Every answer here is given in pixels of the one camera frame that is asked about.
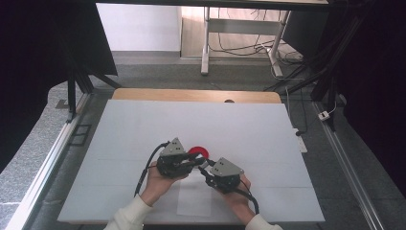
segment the black cloth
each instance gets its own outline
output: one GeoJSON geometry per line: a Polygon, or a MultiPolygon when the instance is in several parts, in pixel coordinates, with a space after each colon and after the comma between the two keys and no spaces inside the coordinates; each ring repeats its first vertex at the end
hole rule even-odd
{"type": "Polygon", "coordinates": [[[339,65],[345,116],[406,196],[406,9],[377,0],[339,65]]]}
{"type": "Polygon", "coordinates": [[[70,71],[117,70],[94,3],[1,1],[0,49],[1,172],[70,71]]]}

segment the aluminum rail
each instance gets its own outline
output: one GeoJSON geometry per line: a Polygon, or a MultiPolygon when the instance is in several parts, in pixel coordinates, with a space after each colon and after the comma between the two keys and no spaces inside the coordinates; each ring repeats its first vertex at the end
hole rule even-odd
{"type": "MultiPolygon", "coordinates": [[[[313,106],[317,114],[324,111],[323,109],[321,109],[323,107],[320,103],[313,103],[313,106]]],[[[340,142],[340,139],[335,132],[331,131],[327,123],[322,121],[321,123],[326,136],[334,150],[337,160],[344,172],[344,175],[346,176],[347,181],[350,184],[352,193],[359,202],[359,206],[365,216],[368,225],[372,230],[384,230],[385,228],[383,226],[383,223],[380,220],[379,215],[377,214],[371,202],[370,196],[368,195],[360,179],[358,178],[358,175],[353,165],[351,164],[350,159],[340,142]]]]}
{"type": "Polygon", "coordinates": [[[75,126],[77,125],[81,114],[86,107],[89,97],[90,96],[88,94],[83,94],[83,96],[80,98],[77,106],[78,115],[74,120],[72,120],[71,123],[66,123],[63,126],[61,132],[56,138],[56,141],[54,142],[54,145],[51,147],[51,150],[45,158],[44,163],[42,163],[42,166],[39,168],[33,183],[31,184],[27,193],[24,195],[20,205],[7,225],[6,230],[23,229],[26,225],[33,212],[34,206],[41,195],[42,189],[48,182],[48,179],[50,178],[60,155],[62,154],[66,144],[69,141],[69,138],[75,130],[75,126]]]}

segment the hand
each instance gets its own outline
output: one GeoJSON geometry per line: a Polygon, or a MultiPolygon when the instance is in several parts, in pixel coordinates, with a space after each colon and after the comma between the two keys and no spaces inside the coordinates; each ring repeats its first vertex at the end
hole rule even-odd
{"type": "Polygon", "coordinates": [[[170,186],[177,180],[184,179],[187,175],[167,178],[163,177],[156,168],[156,161],[152,162],[148,169],[147,185],[140,198],[148,206],[152,206],[163,194],[165,194],[170,186]]]}
{"type": "MultiPolygon", "coordinates": [[[[240,179],[242,182],[239,183],[237,188],[248,193],[248,190],[251,187],[251,182],[248,180],[245,174],[242,174],[240,176],[240,179]]],[[[236,214],[236,216],[244,225],[247,225],[255,216],[255,213],[248,206],[247,197],[233,192],[228,194],[223,194],[220,192],[220,194],[221,196],[223,196],[230,209],[236,214]]]]}

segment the white tabletop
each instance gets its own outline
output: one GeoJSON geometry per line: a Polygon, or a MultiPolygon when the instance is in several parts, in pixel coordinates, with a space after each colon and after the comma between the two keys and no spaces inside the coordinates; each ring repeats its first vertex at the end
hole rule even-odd
{"type": "MultiPolygon", "coordinates": [[[[214,161],[243,168],[266,220],[324,221],[283,104],[124,100],[108,102],[58,220],[108,222],[132,199],[152,151],[174,137],[185,150],[202,146],[214,161]]],[[[146,223],[238,220],[193,172],[161,197],[146,223]]]]}

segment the red object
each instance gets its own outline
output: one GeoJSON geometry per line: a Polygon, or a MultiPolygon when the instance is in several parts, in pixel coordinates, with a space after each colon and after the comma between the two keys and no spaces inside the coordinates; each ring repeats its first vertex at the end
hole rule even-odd
{"type": "Polygon", "coordinates": [[[197,153],[197,152],[200,152],[204,158],[209,159],[209,152],[203,147],[193,147],[188,151],[188,153],[197,153]]]}

